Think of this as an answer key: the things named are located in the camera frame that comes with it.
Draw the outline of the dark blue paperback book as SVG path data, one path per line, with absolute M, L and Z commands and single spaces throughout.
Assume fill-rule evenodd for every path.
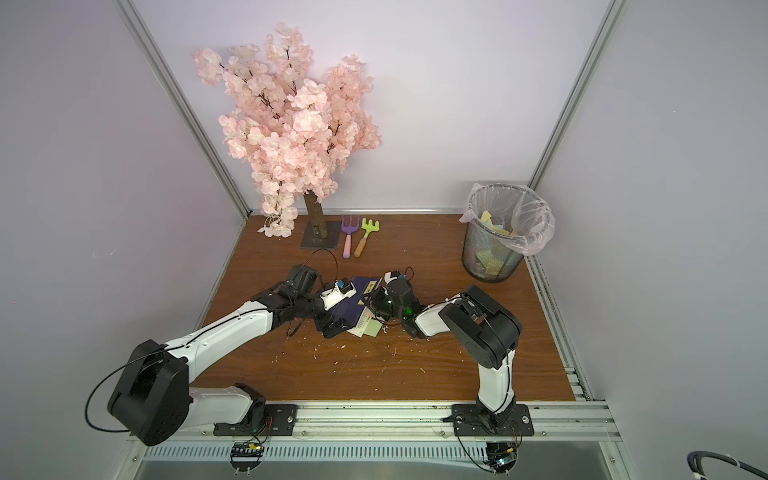
M 329 337 L 333 338 L 341 333 L 350 333 L 357 337 L 363 337 L 363 329 L 369 320 L 376 320 L 373 313 L 365 306 L 363 295 L 373 292 L 381 279 L 374 277 L 352 278 L 357 293 L 334 307 L 332 310 L 332 323 Z

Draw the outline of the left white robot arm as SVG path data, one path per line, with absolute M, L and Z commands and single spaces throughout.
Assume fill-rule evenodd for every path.
M 335 308 L 356 294 L 348 278 L 320 292 L 318 272 L 294 266 L 286 280 L 263 290 L 233 312 L 182 337 L 138 345 L 119 370 L 108 412 L 147 446 L 177 431 L 211 425 L 223 434 L 259 435 L 266 429 L 266 400 L 239 383 L 227 388 L 196 388 L 209 367 L 247 342 L 296 318 L 332 325 Z

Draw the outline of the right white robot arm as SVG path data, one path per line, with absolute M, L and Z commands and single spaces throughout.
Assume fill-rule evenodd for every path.
M 476 285 L 441 303 L 421 303 L 405 276 L 389 272 L 362 302 L 377 320 L 398 320 L 418 339 L 451 333 L 478 364 L 477 400 L 492 422 L 507 422 L 516 407 L 513 363 L 521 322 Z

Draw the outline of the green sticky note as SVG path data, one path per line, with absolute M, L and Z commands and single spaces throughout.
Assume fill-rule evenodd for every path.
M 383 324 L 378 320 L 369 320 L 363 329 L 363 334 L 376 337 L 382 330 Z

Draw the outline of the purple toy garden fork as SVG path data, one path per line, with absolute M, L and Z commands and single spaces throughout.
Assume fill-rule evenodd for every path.
M 361 217 L 360 216 L 343 216 L 341 220 L 341 231 L 345 234 L 345 242 L 343 248 L 343 257 L 348 259 L 351 257 L 352 252 L 352 236 L 360 229 Z

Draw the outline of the green toy garden rake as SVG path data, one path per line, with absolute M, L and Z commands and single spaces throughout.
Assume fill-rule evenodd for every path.
M 374 233 L 378 232 L 380 230 L 380 222 L 378 220 L 363 218 L 361 221 L 361 229 L 364 231 L 363 237 L 360 239 L 355 251 L 354 251 L 354 257 L 359 258 L 367 245 L 367 241 L 369 236 Z

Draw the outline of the mesh waste bin with liner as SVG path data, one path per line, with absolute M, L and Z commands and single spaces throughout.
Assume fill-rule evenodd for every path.
M 508 183 L 475 184 L 460 222 L 466 225 L 462 263 L 474 278 L 506 280 L 524 258 L 553 238 L 555 217 L 535 191 Z

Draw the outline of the pink artificial blossom tree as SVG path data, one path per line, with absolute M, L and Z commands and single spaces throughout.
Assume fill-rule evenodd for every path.
M 267 237 L 291 236 L 297 199 L 322 202 L 337 191 L 335 175 L 353 153 L 381 144 L 363 107 L 373 89 L 364 63 L 349 55 L 321 80 L 311 78 L 313 50 L 296 26 L 279 23 L 262 46 L 236 45 L 227 57 L 203 48 L 192 59 L 200 80 L 223 86 L 233 101 L 218 123 L 230 156 L 251 166 Z

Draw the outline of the left circuit board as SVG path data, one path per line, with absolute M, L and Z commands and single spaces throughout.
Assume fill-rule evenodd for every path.
M 245 473 L 250 475 L 253 470 L 262 464 L 266 448 L 263 444 L 253 442 L 236 442 L 232 445 L 229 454 L 229 463 L 234 474 Z

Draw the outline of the circuit board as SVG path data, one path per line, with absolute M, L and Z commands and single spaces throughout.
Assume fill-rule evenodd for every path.
M 253 442 L 236 442 L 232 445 L 229 454 L 229 463 L 234 474 L 245 473 L 250 475 L 253 470 L 262 464 L 266 448 L 263 444 Z
M 518 446 L 512 442 L 486 444 L 486 465 L 496 474 L 507 474 L 518 460 Z

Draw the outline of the right circuit board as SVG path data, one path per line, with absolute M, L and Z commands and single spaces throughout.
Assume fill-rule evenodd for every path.
M 486 465 L 496 474 L 507 474 L 518 460 L 518 446 L 512 442 L 486 444 Z

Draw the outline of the dark metal tree base plate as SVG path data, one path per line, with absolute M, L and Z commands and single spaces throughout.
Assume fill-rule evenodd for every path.
M 325 225 L 327 235 L 320 237 L 319 229 L 312 222 L 309 222 L 302 236 L 300 247 L 303 249 L 336 249 L 341 235 L 341 221 L 327 220 Z

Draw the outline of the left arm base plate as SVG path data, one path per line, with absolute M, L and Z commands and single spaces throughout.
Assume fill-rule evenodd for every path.
M 288 437 L 293 434 L 298 406 L 296 404 L 258 403 L 251 406 L 238 423 L 216 423 L 214 436 Z

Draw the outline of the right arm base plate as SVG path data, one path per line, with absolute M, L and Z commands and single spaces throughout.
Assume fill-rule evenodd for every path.
M 493 414 L 478 404 L 454 404 L 451 413 L 442 419 L 450 423 L 459 436 L 467 437 L 532 437 L 535 435 L 532 416 L 525 404 L 515 404 L 499 414 Z

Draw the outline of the aluminium front rail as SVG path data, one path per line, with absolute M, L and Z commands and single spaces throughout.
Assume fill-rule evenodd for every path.
M 417 461 L 486 465 L 486 444 L 512 442 L 518 453 L 543 443 L 589 443 L 616 475 L 628 468 L 626 447 L 606 403 L 544 402 L 528 406 L 532 437 L 459 436 L 442 419 L 450 402 L 304 401 L 298 406 L 293 434 L 288 437 L 214 436 L 211 427 L 183 430 L 155 447 L 135 439 L 126 442 L 116 477 L 134 477 L 143 463 L 155 461 L 229 463 L 236 442 L 257 442 L 268 461 Z

